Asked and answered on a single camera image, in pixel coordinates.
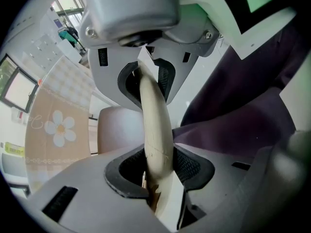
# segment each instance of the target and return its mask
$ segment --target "white flower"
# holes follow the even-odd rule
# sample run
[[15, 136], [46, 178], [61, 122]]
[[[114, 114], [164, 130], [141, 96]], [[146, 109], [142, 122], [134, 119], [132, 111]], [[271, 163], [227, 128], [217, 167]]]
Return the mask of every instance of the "white flower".
[[67, 117], [63, 121], [63, 114], [61, 111], [53, 112], [53, 122], [46, 121], [44, 129], [46, 133], [53, 134], [53, 142], [57, 147], [62, 147], [65, 144], [65, 139], [73, 142], [76, 139], [74, 131], [70, 130], [74, 126], [74, 119]]

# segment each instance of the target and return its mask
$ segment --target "window frame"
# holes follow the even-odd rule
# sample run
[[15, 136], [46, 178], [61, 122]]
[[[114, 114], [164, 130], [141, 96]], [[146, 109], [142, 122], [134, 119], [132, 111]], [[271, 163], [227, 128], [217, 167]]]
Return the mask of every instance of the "window frame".
[[60, 1], [59, 0], [55, 0], [54, 2], [56, 3], [56, 5], [57, 5], [57, 7], [59, 9], [59, 11], [55, 10], [55, 12], [58, 14], [59, 17], [65, 17], [66, 21], [68, 21], [68, 24], [75, 28], [75, 26], [73, 25], [72, 21], [69, 19], [69, 16], [75, 15], [75, 14], [80, 14], [81, 16], [83, 16], [85, 5], [83, 3], [83, 0], [72, 0], [72, 1], [75, 3], [77, 8], [74, 8], [74, 9], [64, 9], [62, 7]]
[[[3, 88], [3, 92], [2, 94], [0, 95], [0, 101], [3, 102], [5, 105], [9, 106], [9, 107], [16, 107], [18, 108], [19, 110], [23, 111], [23, 112], [26, 112], [28, 113], [29, 110], [30, 110], [30, 106], [35, 98], [35, 93], [39, 87], [37, 81], [32, 77], [30, 76], [27, 72], [25, 72], [22, 68], [20, 68], [16, 62], [6, 53], [5, 56], [2, 58], [2, 60], [0, 61], [0, 66], [2, 65], [3, 61], [6, 59], [6, 58], [9, 58], [10, 61], [12, 61], [14, 63], [14, 65], [16, 65], [16, 68], [14, 70], [14, 72], [12, 73], [12, 75], [10, 76], [8, 82], [6, 83], [5, 87]], [[31, 82], [33, 82], [35, 84], [35, 87], [33, 88], [33, 91], [31, 92], [30, 96], [28, 97], [28, 102], [27, 102], [27, 105], [25, 107], [25, 109], [19, 107], [18, 105], [14, 104], [13, 102], [9, 101], [8, 99], [5, 98], [13, 80], [15, 79], [15, 77], [17, 76], [18, 73], [21, 73], [22, 75], [24, 75], [27, 79], [29, 79]]]

